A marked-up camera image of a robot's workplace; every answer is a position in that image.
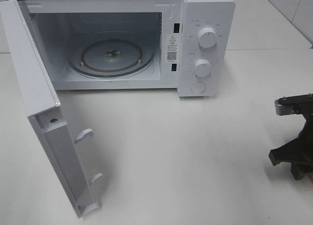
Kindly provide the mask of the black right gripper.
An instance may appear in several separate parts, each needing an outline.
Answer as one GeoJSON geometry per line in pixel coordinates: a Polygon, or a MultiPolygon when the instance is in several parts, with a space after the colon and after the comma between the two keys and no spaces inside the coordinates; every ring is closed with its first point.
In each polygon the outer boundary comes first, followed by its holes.
{"type": "Polygon", "coordinates": [[[313,172],[313,95],[298,95],[281,98],[281,105],[291,110],[291,114],[301,114],[305,124],[298,137],[269,152],[271,163],[291,164],[291,174],[295,180],[303,179],[313,172]]]}

